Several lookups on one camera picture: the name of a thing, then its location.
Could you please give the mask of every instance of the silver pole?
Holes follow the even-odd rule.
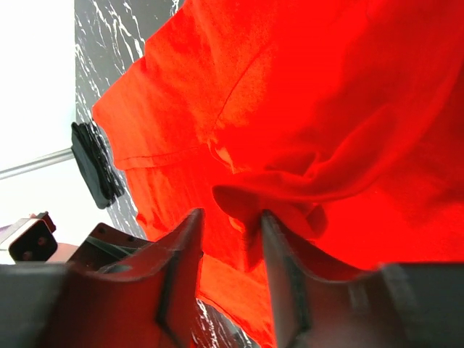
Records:
[[[68,161],[74,158],[71,149],[65,149],[58,152],[47,154],[46,156],[33,159],[32,161],[26,162],[16,167],[11,167],[5,170],[0,170],[0,180],[11,178],[19,174],[32,172],[33,170],[48,167],[49,165],[55,165],[64,161]]]

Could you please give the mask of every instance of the marble table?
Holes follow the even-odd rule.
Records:
[[[146,40],[173,16],[179,0],[75,0],[76,114],[78,122],[92,122],[91,108],[100,96],[144,53]],[[95,137],[106,136],[98,127]],[[112,163],[111,149],[101,149]],[[136,222],[136,207],[124,173],[115,169],[125,194],[109,209],[116,228],[144,238]],[[197,303],[194,335],[200,347],[256,347],[247,335],[214,308]]]

